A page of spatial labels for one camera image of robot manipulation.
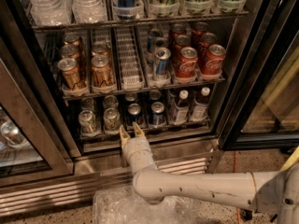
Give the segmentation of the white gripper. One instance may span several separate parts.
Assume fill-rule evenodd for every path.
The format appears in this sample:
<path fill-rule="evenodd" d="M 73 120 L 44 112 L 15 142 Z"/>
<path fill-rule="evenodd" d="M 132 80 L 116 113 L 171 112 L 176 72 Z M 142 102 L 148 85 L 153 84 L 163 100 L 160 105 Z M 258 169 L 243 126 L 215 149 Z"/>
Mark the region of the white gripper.
<path fill-rule="evenodd" d="M 156 164 L 152 158 L 150 143 L 145 138 L 145 134 L 140 126 L 133 123 L 135 137 L 130 138 L 123 125 L 120 126 L 121 149 L 128 162 L 132 174 L 145 169 L 155 169 Z"/>

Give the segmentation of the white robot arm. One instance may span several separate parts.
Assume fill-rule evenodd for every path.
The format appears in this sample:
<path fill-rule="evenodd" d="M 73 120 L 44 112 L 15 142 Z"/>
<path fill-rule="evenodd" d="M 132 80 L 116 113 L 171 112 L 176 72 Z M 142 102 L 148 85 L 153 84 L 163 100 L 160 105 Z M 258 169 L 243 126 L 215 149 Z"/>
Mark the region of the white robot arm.
<path fill-rule="evenodd" d="M 120 127 L 122 153 L 131 167 L 135 192 L 157 203 L 183 196 L 249 211 L 276 214 L 277 224 L 299 224 L 299 165 L 285 171 L 177 175 L 158 169 L 150 143 L 137 123 L 134 136 Z"/>

